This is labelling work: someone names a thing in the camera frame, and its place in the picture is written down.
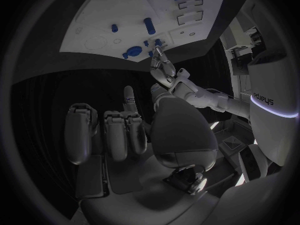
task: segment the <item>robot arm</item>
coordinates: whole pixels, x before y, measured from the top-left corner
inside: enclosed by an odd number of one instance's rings
[[[150,68],[151,75],[168,91],[176,97],[186,100],[196,108],[206,108],[218,112],[229,112],[250,120],[250,105],[247,102],[231,99],[221,92],[211,93],[206,89],[196,86],[188,78],[190,74],[181,68],[175,78],[175,67],[167,59],[162,49],[157,45]]]

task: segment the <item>glowing light strip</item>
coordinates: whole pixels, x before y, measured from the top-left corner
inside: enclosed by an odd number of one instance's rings
[[[215,126],[217,126],[217,124],[218,124],[218,123],[219,123],[218,121],[217,121],[217,122],[215,122],[213,125],[211,125],[210,129],[211,129],[211,130],[213,130],[213,129],[214,129],[214,127],[215,127]]]
[[[268,109],[268,108],[266,108],[266,107],[264,107],[264,106],[258,104],[258,103],[253,99],[252,95],[251,95],[250,99],[251,99],[251,101],[252,101],[255,105],[257,105],[257,106],[259,106],[260,108],[262,108],[262,109],[268,111],[268,112],[271,113],[271,114],[275,114],[275,115],[280,116],[280,117],[284,117],[284,118],[295,118],[295,117],[298,117],[298,115],[299,115],[299,113],[296,113],[296,114],[293,114],[293,115],[281,114],[281,113],[272,111],[272,110],[270,110],[270,109]]]
[[[235,187],[242,185],[244,182],[245,182],[245,177],[244,177],[244,174],[242,173],[239,180],[237,181]]]

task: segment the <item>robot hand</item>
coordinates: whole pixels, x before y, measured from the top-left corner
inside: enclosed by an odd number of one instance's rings
[[[171,88],[175,82],[175,67],[158,45],[155,46],[150,73],[159,83],[167,88]]]

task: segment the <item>rectangular slot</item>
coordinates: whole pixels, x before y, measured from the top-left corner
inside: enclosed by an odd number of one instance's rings
[[[179,9],[185,9],[189,6],[200,6],[200,5],[203,5],[203,0],[186,1],[183,3],[179,3],[178,7]]]
[[[195,22],[202,20],[203,11],[198,11],[197,13],[182,15],[177,17],[178,25],[183,25],[189,22]]]

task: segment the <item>purple light strip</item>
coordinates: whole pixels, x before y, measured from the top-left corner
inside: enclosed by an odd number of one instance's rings
[[[280,116],[280,117],[284,117],[284,118],[295,118],[295,117],[298,117],[298,115],[299,115],[299,113],[296,113],[296,114],[293,114],[293,115],[281,114],[281,113],[272,111],[272,110],[270,110],[270,109],[268,109],[268,108],[266,108],[266,107],[264,107],[264,106],[258,104],[258,103],[253,99],[252,95],[251,95],[250,99],[251,99],[251,101],[252,101],[255,105],[259,106],[259,107],[262,108],[263,110],[266,110],[266,111],[268,111],[269,113],[275,114],[275,115]]]

